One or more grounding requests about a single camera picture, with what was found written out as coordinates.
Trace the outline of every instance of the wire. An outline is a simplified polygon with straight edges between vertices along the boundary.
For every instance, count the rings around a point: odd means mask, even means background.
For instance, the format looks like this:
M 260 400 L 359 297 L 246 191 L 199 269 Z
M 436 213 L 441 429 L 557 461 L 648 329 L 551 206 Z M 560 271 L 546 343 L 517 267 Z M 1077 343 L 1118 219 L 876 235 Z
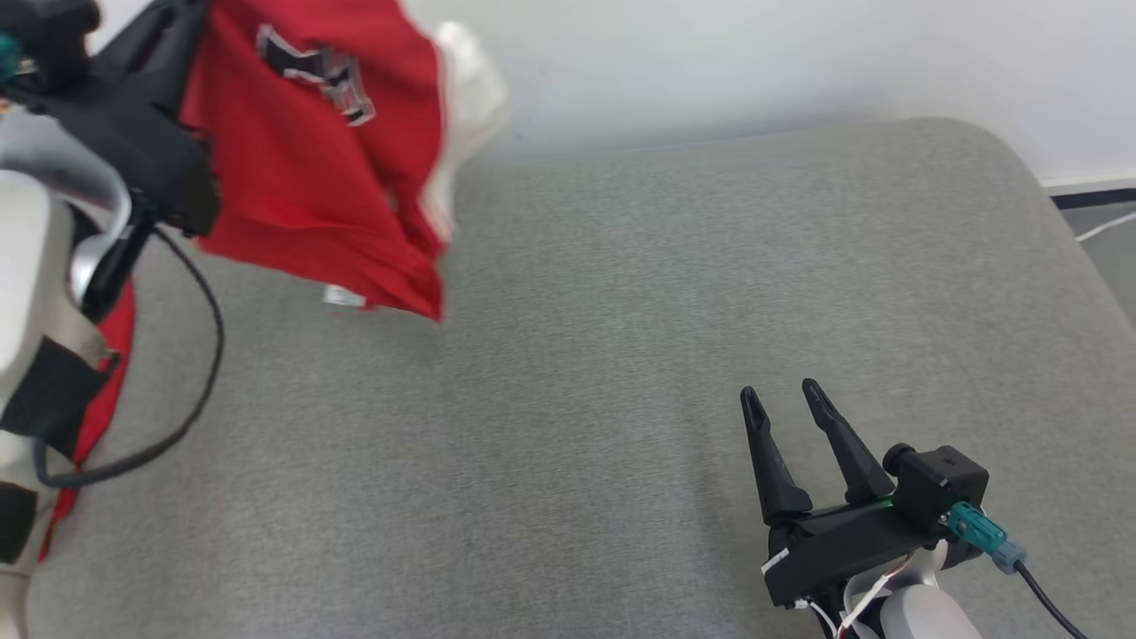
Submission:
M 198 271 L 193 260 L 186 257 L 181 247 L 178 247 L 174 240 L 169 239 L 169 235 L 160 229 L 154 229 L 153 233 L 158 235 L 158 239 L 165 242 L 166 246 L 169 247 L 169 250 L 174 251 L 174 256 L 181 260 L 183 265 L 185 265 L 185 268 L 190 272 L 193 281 L 198 283 L 201 292 L 204 293 L 206 301 L 209 302 L 209 309 L 212 312 L 214 323 L 217 331 L 216 346 L 214 347 L 212 364 L 209 365 L 209 376 L 206 377 L 204 389 L 201 391 L 201 396 L 193 406 L 193 410 L 190 412 L 190 416 L 182 422 L 182 425 L 178 426 L 177 430 L 169 433 L 166 439 L 143 448 L 128 457 L 99 466 L 92 471 L 66 473 L 60 475 L 48 474 L 48 443 L 42 439 L 35 440 L 35 445 L 32 450 L 33 462 L 35 464 L 35 476 L 43 486 L 51 488 L 75 488 L 90 486 L 92 483 L 114 479 L 122 474 L 141 468 L 160 457 L 164 453 L 173 448 L 174 445 L 182 441 L 185 434 L 190 432 L 190 428 L 193 426 L 193 424 L 198 421 L 198 417 L 201 416 L 206 404 L 209 403 L 209 396 L 212 395 L 214 384 L 217 382 L 217 374 L 220 372 L 222 356 L 225 354 L 225 321 L 220 316 L 220 305 L 217 304 L 217 298 L 214 296 L 212 289 L 209 288 L 209 283 L 206 282 L 204 275 Z
M 811 599 L 809 600 L 809 607 L 812 608 L 817 613 L 818 617 L 820 617 L 826 624 L 828 624 L 828 632 L 829 632 L 828 636 L 833 637 L 835 639 L 835 637 L 836 637 L 836 624 L 833 623 L 833 619 L 830 616 L 828 616 L 828 613 L 826 613 L 824 611 L 824 608 L 821 608 L 820 606 L 818 606 L 817 603 L 813 601 L 813 600 L 811 600 Z
M 1037 596 L 1037 600 L 1041 601 L 1043 606 L 1045 606 L 1045 609 L 1049 611 L 1051 615 L 1053 615 L 1053 619 L 1058 620 L 1058 623 L 1061 624 L 1061 628 L 1064 628 L 1069 634 L 1072 634 L 1077 639 L 1088 639 L 1087 637 L 1085 637 L 1084 632 L 1078 630 L 1077 626 L 1074 625 L 1072 622 L 1069 621 L 1063 614 L 1061 614 L 1061 611 L 1059 611 L 1058 607 L 1053 605 L 1053 601 L 1051 601 L 1049 595 L 1046 595 L 1045 591 L 1042 590 L 1042 586 L 1037 583 L 1037 580 L 1034 579 L 1033 574 L 1030 574 L 1029 570 L 1026 567 L 1026 564 L 1021 563 L 1021 561 L 1017 561 L 1013 563 L 1013 567 L 1018 569 L 1018 574 L 1021 575 L 1021 579 L 1026 580 L 1026 583 L 1029 586 L 1029 589 L 1033 590 L 1034 595 Z
M 883 590 L 885 586 L 887 586 L 887 582 L 893 576 L 899 574 L 900 571 L 905 569 L 908 564 L 911 562 L 911 557 L 914 556 L 916 556 L 914 553 L 908 553 L 908 556 L 904 557 L 902 562 L 892 567 L 892 570 L 879 575 L 879 579 L 876 580 L 876 583 L 872 583 L 868 592 L 866 592 L 864 596 L 860 599 L 860 603 L 857 604 L 855 607 L 852 608 L 852 612 L 849 613 L 849 615 L 844 617 L 844 621 L 841 622 L 841 626 L 836 630 L 835 639 L 844 639 L 844 634 L 847 633 L 849 628 L 852 628 L 852 624 L 855 623 L 855 620 L 861 614 L 863 614 L 863 611 L 868 608 L 868 606 L 871 604 L 871 600 L 876 598 L 876 595 L 879 595 L 879 591 Z

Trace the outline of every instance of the teal connector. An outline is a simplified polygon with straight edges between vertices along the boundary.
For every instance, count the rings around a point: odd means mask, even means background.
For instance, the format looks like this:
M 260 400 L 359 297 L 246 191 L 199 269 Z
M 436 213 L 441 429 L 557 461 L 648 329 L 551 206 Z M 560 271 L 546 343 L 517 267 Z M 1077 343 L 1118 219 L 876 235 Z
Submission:
M 1026 562 L 1026 549 L 1010 541 L 1004 530 L 966 501 L 951 507 L 946 528 L 967 543 L 989 555 L 994 565 L 1005 574 L 1018 572 L 1014 566 L 1017 562 Z
M 8 82 L 19 68 L 19 42 L 7 33 L 0 33 L 0 82 Z

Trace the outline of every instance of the gray floor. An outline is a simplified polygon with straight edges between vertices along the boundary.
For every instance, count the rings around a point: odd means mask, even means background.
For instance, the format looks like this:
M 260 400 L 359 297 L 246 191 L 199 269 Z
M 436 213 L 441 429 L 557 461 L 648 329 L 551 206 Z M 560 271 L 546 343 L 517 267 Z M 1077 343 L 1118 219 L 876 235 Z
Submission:
M 1075 208 L 1061 211 L 1074 234 L 1136 211 L 1136 202 Z M 1113 226 L 1080 243 L 1108 282 L 1121 308 L 1136 322 L 1136 221 Z

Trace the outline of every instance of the shirt tag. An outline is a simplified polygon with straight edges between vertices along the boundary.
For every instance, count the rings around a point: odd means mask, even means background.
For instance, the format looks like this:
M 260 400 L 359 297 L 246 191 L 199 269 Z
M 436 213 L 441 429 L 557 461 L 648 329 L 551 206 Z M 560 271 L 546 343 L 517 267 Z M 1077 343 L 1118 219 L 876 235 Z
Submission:
M 362 308 L 364 306 L 367 306 L 367 298 L 352 293 L 343 287 L 327 284 L 327 287 L 324 288 L 324 304 Z

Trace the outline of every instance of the black logo on shirt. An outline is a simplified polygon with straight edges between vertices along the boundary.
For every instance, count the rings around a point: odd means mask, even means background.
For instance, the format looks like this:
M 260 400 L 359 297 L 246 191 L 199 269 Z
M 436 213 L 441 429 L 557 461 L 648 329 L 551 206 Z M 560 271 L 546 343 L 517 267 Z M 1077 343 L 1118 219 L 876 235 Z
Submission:
M 359 75 L 358 58 L 331 47 L 301 51 L 289 44 L 269 24 L 260 25 L 257 52 L 279 76 L 316 86 L 324 99 L 348 118 L 349 126 L 359 126 L 375 117 L 375 106 L 367 97 Z

